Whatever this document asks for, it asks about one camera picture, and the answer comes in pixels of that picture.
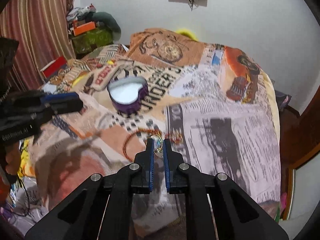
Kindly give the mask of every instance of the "striped curtain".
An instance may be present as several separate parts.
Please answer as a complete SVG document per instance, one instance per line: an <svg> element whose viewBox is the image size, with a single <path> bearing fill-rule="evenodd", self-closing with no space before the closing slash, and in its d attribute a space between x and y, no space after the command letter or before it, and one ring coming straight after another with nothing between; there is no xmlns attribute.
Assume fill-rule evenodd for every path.
<svg viewBox="0 0 320 240"><path fill-rule="evenodd" d="M43 84L39 70L64 56L75 58L68 40L67 0L11 0L0 14L0 35L20 42L9 83L18 90Z"/></svg>

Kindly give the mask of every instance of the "metal screw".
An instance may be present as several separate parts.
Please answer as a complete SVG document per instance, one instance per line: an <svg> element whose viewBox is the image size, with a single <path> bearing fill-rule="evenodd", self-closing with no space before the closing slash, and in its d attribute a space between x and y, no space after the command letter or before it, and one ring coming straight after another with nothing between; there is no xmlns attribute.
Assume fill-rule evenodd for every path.
<svg viewBox="0 0 320 240"><path fill-rule="evenodd" d="M182 169L183 171L185 171L185 170L189 169L189 164L187 164L187 163L181 163L181 164L179 165L179 168Z"/></svg>
<svg viewBox="0 0 320 240"><path fill-rule="evenodd" d="M98 173L95 173L95 174L92 174L90 178L92 181L98 181L101 178L101 175Z"/></svg>
<svg viewBox="0 0 320 240"><path fill-rule="evenodd" d="M225 173L219 173L218 174L218 179L220 180L226 180L228 176Z"/></svg>
<svg viewBox="0 0 320 240"><path fill-rule="evenodd" d="M137 163L132 163L132 164L130 164L130 166L129 166L130 170L133 170L133 171L139 169L139 167L140 167L140 166L139 166L139 164L137 164Z"/></svg>

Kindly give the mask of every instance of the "orange box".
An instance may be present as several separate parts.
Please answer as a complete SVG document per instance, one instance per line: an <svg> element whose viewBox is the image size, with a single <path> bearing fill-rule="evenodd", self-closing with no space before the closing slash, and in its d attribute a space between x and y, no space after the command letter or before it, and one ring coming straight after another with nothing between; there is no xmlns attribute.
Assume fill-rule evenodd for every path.
<svg viewBox="0 0 320 240"><path fill-rule="evenodd" d="M87 31L91 31L91 30L93 30L95 28L96 28L95 23L94 22L89 22L89 23L82 24L79 27L75 27L74 26L73 33L75 34L75 36L77 36L77 35L79 35L81 33L84 33L84 32L87 32Z"/></svg>

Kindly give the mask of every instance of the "bed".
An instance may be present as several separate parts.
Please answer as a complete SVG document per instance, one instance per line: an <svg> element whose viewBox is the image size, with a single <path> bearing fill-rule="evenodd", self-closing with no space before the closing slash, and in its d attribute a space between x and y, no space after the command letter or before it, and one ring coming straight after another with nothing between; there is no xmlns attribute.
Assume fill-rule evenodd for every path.
<svg viewBox="0 0 320 240"><path fill-rule="evenodd" d="M145 128L181 134L172 148L186 163L207 174L225 172L276 216L281 168L275 92L243 51L153 28L133 34L128 51L105 46L68 65L76 74L64 73L60 92L76 91L84 109L54 117L28 146L48 210L93 173L113 174L132 162L148 136L135 132ZM132 75L147 80L149 94L138 112L126 115L116 111L104 87ZM153 192L134 195L132 231L138 238L185 238L184 198L167 194L163 171L156 156Z"/></svg>

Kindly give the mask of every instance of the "purple heart-shaped box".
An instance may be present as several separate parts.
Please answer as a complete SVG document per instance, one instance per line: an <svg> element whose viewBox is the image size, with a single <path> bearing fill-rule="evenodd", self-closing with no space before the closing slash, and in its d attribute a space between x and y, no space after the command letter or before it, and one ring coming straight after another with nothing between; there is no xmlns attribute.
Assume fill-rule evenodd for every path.
<svg viewBox="0 0 320 240"><path fill-rule="evenodd" d="M145 78L136 76L109 83L107 90L114 108L128 115L141 108L141 100L149 93Z"/></svg>

